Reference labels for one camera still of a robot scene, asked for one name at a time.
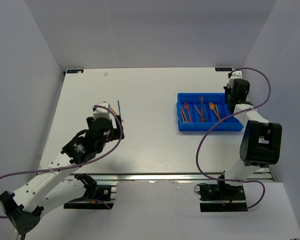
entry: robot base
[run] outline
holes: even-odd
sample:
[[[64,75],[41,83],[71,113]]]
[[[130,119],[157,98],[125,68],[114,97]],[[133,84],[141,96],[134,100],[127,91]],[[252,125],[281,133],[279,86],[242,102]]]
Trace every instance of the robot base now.
[[[206,212],[247,212],[246,195],[242,186],[229,196],[222,196],[217,184],[200,185],[200,211]]]

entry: black mounting bracket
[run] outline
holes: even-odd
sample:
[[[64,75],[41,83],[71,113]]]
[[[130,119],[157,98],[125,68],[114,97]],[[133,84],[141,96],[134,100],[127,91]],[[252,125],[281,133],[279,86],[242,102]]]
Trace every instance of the black mounting bracket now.
[[[86,119],[88,129],[79,131],[74,138],[68,142],[61,153],[67,154],[71,160],[71,164],[86,163],[101,153],[106,145],[120,138],[121,129],[123,131],[121,116],[116,116],[119,122],[116,123],[116,128],[113,127],[110,119],[99,117],[94,119],[88,117]]]
[[[74,176],[84,184],[86,191],[82,197],[87,202],[67,202],[64,209],[108,209],[103,204],[97,204],[94,200],[109,202],[111,200],[111,185],[98,185],[88,174],[83,173]]]
[[[247,80],[241,78],[232,79],[223,89],[224,103],[227,104],[227,108],[232,114],[237,104],[253,105],[251,102],[246,101],[250,90],[250,83]]]
[[[224,195],[219,184],[200,184],[200,211],[203,212],[246,212],[246,195],[242,186],[235,193]]]

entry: white table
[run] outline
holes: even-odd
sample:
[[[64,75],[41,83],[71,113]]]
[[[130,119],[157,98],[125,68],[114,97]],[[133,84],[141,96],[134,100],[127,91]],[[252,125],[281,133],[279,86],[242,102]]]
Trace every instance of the white table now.
[[[177,94],[222,93],[228,72],[213,67],[85,69],[65,75],[50,135],[40,163],[46,166],[77,132],[87,129],[92,106],[120,101],[125,139],[106,158],[76,173],[197,173],[195,154],[202,132],[180,132]],[[241,132],[212,133],[201,148],[206,172],[222,172],[239,157]],[[114,146],[110,142],[104,153]]]
[[[282,183],[266,183],[262,202],[248,212],[200,212],[195,183],[122,182],[112,210],[61,207],[48,213],[26,240],[290,240],[299,228]],[[247,203],[259,184],[245,183]]]

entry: fork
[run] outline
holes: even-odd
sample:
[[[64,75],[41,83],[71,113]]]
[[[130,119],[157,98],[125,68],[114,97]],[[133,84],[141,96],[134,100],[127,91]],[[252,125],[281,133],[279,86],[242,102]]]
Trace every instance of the fork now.
[[[189,111],[189,105],[188,105],[188,102],[187,102],[187,101],[184,102],[184,108],[185,108],[186,111],[188,112],[190,123],[192,123],[192,119],[191,119],[190,111]]]

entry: utensil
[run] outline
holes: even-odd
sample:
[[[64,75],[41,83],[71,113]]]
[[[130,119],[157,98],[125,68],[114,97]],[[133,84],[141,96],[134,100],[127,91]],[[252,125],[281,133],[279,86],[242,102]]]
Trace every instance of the utensil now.
[[[195,108],[195,110],[198,112],[198,114],[200,115],[200,117],[201,117],[201,122],[202,122],[202,123],[205,122],[206,120],[205,120],[205,118],[202,116],[202,111],[200,112],[196,105],[194,105],[194,108]]]
[[[116,111],[112,108],[112,107],[110,107],[110,110],[115,114],[115,115],[118,115],[117,113],[116,113]]]
[[[183,121],[184,123],[189,123],[189,122],[188,122],[188,119],[187,119],[187,116],[186,116],[186,113],[185,113],[184,109],[182,108],[182,106],[180,106],[180,109],[181,109],[181,117],[182,117],[182,121]]]
[[[182,107],[180,106],[180,108],[181,108],[181,118],[182,118],[182,122],[184,123],[186,120],[185,120],[184,114],[182,113]]]
[[[200,99],[200,104],[201,104],[201,122],[205,122],[204,118],[204,96],[199,97]]]
[[[220,114],[219,114],[219,108],[218,108],[218,105],[217,105],[216,103],[215,103],[214,105],[215,105],[216,113],[218,114],[219,119],[220,119]]]
[[[184,108],[185,108],[186,111],[188,112],[188,116],[189,116],[190,123],[192,123],[192,119],[191,119],[191,115],[190,115],[190,111],[189,111],[189,104],[188,104],[187,101],[184,102]]]
[[[212,103],[212,102],[210,102],[209,105],[210,105],[210,110],[213,111],[213,112],[215,113],[215,115],[217,116],[217,118],[218,118],[219,121],[220,121],[221,119],[220,119],[219,115],[217,114],[217,112],[216,112],[216,110],[215,110],[215,107],[216,107],[215,104]]]

